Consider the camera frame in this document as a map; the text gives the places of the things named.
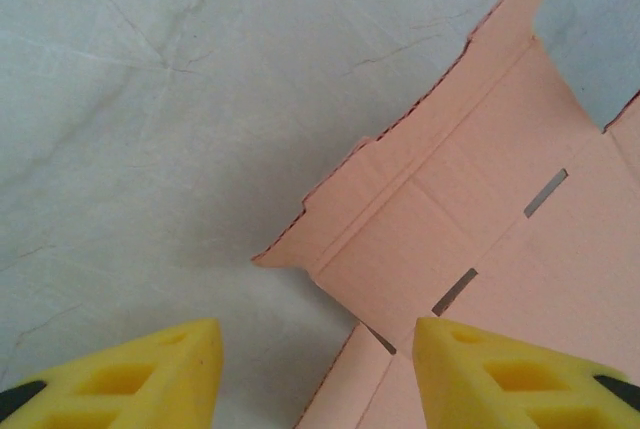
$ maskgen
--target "floor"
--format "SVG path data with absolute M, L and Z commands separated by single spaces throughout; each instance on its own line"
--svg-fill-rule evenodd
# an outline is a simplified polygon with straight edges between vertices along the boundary
M 250 257 L 495 1 L 0 0 L 0 386 L 218 317 L 215 427 L 291 427 L 353 320 Z M 638 1 L 541 11 L 594 114 L 637 90 Z

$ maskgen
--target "cardboard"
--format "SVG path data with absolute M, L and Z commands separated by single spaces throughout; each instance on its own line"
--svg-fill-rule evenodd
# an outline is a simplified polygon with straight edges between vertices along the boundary
M 424 427 L 413 328 L 448 292 L 448 318 L 640 380 L 640 101 L 596 127 L 532 32 L 541 1 L 501 0 L 255 258 L 303 267 L 398 349 L 358 326 L 299 427 Z

